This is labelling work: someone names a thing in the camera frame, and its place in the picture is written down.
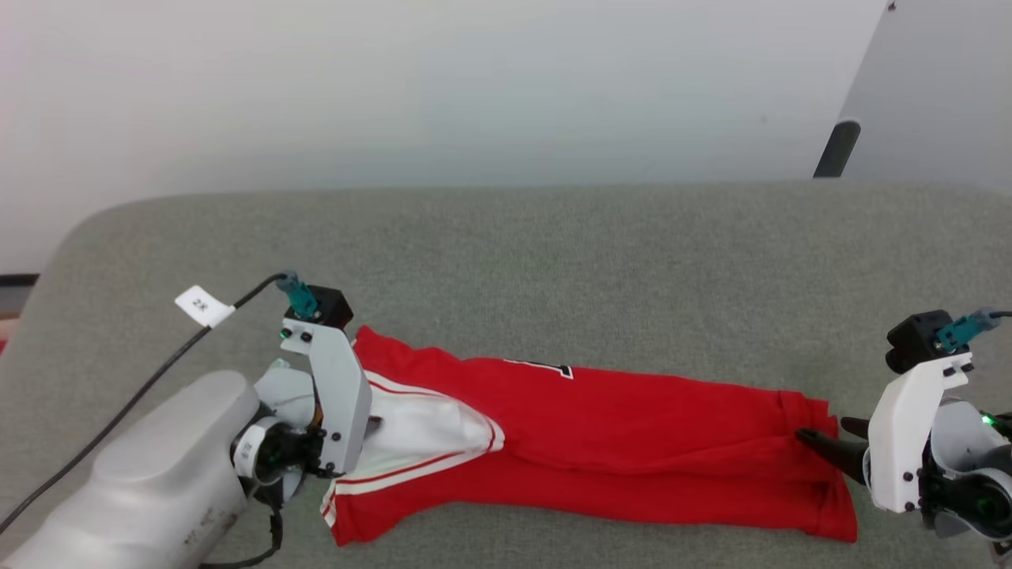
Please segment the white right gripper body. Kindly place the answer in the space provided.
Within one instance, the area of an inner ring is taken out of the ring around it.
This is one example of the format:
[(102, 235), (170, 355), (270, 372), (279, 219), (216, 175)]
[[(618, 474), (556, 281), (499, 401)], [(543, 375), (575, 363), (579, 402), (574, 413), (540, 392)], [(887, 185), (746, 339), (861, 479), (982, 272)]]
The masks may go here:
[(917, 507), (916, 472), (935, 415), (946, 391), (968, 384), (966, 365), (972, 353), (924, 361), (886, 386), (868, 425), (867, 485), (877, 508), (906, 514)]

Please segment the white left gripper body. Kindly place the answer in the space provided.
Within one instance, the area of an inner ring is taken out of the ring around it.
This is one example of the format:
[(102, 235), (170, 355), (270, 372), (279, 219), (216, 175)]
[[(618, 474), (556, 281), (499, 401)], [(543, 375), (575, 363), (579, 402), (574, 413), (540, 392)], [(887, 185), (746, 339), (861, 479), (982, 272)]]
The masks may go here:
[(289, 335), (286, 352), (304, 354), (311, 368), (319, 421), (321, 475), (345, 475), (357, 467), (364, 449), (372, 407), (372, 389), (344, 331), (296, 319), (283, 319)]

